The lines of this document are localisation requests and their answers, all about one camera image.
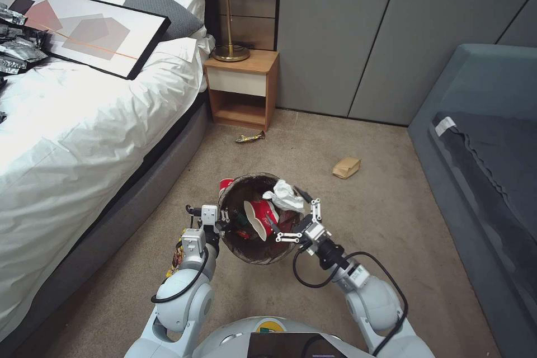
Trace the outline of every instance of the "white duvet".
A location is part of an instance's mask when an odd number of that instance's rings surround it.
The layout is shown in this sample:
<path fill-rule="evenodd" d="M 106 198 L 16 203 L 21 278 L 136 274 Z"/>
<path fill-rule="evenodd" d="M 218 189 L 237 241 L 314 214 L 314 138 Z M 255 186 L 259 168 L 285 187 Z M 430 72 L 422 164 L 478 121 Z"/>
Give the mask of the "white duvet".
<path fill-rule="evenodd" d="M 0 341 L 203 88 L 212 37 L 162 42 L 133 81 L 58 59 L 0 93 Z"/>

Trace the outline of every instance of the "brown trash bin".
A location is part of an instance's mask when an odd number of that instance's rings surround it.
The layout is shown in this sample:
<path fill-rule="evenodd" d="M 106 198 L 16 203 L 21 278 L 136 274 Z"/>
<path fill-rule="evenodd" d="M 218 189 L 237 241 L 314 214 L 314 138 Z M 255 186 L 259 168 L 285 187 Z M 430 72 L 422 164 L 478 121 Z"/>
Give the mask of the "brown trash bin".
<path fill-rule="evenodd" d="M 274 263 L 282 259 L 296 245 L 293 242 L 276 242 L 276 234 L 271 234 L 263 241 L 248 222 L 244 212 L 244 201 L 262 200 L 267 190 L 272 190 L 279 180 L 270 173 L 250 173 L 236 178 L 220 195 L 218 204 L 221 209 L 227 209 L 230 229 L 222 239 L 229 250 L 241 260 L 259 265 Z M 283 211 L 274 206 L 280 216 L 276 224 L 282 232 L 295 232 L 303 218 L 296 211 Z M 244 231 L 250 236 L 244 239 L 237 234 Z"/>

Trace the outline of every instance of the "fabric tag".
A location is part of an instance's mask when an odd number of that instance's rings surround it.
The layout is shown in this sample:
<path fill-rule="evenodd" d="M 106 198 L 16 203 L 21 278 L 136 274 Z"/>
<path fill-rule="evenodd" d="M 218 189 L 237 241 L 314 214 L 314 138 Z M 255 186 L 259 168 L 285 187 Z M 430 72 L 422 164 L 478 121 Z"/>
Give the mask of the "fabric tag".
<path fill-rule="evenodd" d="M 452 118 L 450 118 L 449 116 L 446 116 L 445 118 L 443 118 L 440 123 L 438 123 L 435 127 L 435 132 L 436 134 L 438 135 L 438 137 L 440 137 L 441 135 L 444 134 L 444 132 L 449 129 L 450 127 L 453 127 L 453 126 L 456 126 L 455 122 L 453 121 Z"/>

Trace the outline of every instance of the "red cup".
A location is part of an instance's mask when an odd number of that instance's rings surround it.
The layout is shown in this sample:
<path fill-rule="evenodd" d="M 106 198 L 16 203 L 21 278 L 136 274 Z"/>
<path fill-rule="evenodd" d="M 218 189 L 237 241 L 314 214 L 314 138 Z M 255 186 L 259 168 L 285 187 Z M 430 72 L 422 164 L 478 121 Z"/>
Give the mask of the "red cup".
<path fill-rule="evenodd" d="M 218 193 L 218 196 L 222 196 L 222 193 L 223 191 L 225 190 L 226 187 L 228 187 L 229 185 L 231 185 L 231 182 L 233 182 L 234 179 L 222 179 L 220 181 L 220 193 Z"/>
<path fill-rule="evenodd" d="M 278 220 L 280 219 L 273 204 L 268 200 L 245 200 L 244 211 L 246 212 L 248 221 L 259 234 L 259 237 L 263 239 L 263 241 L 266 241 L 267 237 L 274 232 L 268 218 L 270 218 L 274 224 L 278 224 Z"/>

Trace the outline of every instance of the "crumpled tissue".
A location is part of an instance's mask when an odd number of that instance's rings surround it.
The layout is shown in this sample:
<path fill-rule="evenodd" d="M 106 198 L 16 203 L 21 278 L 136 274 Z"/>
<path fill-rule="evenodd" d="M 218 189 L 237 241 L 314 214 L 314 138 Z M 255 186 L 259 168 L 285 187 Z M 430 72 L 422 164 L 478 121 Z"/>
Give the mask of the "crumpled tissue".
<path fill-rule="evenodd" d="M 272 200 L 282 210 L 291 210 L 304 214 L 304 199 L 301 196 L 295 196 L 291 185 L 283 179 L 277 181 L 274 186 L 274 192 L 269 190 L 263 193 L 263 198 Z"/>

